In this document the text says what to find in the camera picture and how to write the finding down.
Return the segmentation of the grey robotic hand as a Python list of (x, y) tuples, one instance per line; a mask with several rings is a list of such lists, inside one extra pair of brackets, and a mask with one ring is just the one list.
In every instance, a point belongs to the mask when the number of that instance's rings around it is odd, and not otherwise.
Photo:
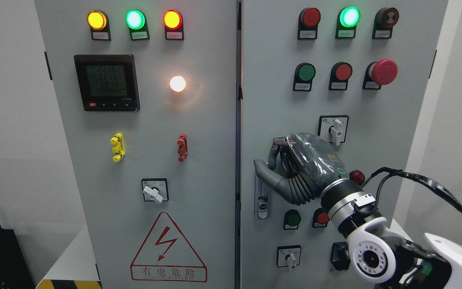
[(273, 139), (268, 163), (253, 161), (255, 174), (288, 203), (303, 205), (316, 198), (329, 210), (337, 201), (361, 190), (346, 176), (332, 146), (308, 133)]

